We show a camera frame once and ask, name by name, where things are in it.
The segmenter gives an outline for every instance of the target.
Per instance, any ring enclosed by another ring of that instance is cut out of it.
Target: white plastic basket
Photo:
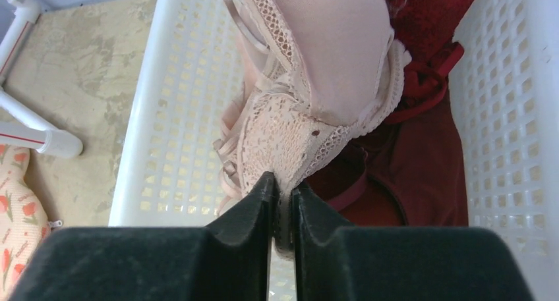
[[[470,224],[502,235],[538,300],[559,295],[557,1],[476,0],[457,31],[467,52],[451,75]],[[235,30],[220,0],[158,0],[110,226],[215,218],[223,193],[212,142],[242,74]],[[271,300],[295,299],[293,268],[275,256],[270,290]]]

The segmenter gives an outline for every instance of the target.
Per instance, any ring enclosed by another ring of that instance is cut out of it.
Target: floral fabric
[[[0,300],[7,300],[25,265],[51,229],[23,177],[29,149],[0,145]]]

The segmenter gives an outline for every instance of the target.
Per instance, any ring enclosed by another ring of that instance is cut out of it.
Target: red stripe
[[[29,25],[29,22],[25,22],[25,26],[23,27],[23,30],[21,30],[21,32],[19,34],[19,37],[16,40],[16,43],[14,44],[14,47],[10,51],[10,55],[8,55],[8,58],[6,59],[6,62],[4,63],[4,66],[2,66],[2,69],[0,69],[0,74],[2,74],[4,72],[4,68],[6,68],[6,65],[10,61],[10,57],[12,57],[12,54],[14,53],[14,50],[16,49],[17,45],[19,44],[19,40],[21,40],[21,37],[23,36],[23,32],[25,32],[25,29],[27,29],[28,25]]]
[[[0,133],[0,136],[4,136],[4,137],[7,137],[7,138],[15,138],[16,140],[22,140],[22,141],[27,141],[27,142],[31,142],[31,143],[45,144],[45,142],[30,140],[28,138],[21,138],[19,136],[13,136],[13,135],[9,135],[9,134]]]

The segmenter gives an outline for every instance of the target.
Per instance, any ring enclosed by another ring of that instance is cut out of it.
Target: concrete floor
[[[84,142],[75,159],[32,154],[26,181],[51,220],[107,225],[155,4],[119,0],[44,14],[4,85]],[[0,120],[12,119],[0,111]]]

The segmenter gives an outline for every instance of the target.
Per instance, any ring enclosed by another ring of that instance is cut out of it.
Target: red clothing
[[[465,226],[460,138],[450,114],[448,71],[460,57],[454,30],[473,0],[387,0],[396,38],[413,62],[386,122],[352,140],[368,152],[367,188],[340,213],[357,225]],[[337,157],[307,179],[323,200],[348,189],[359,169]]]

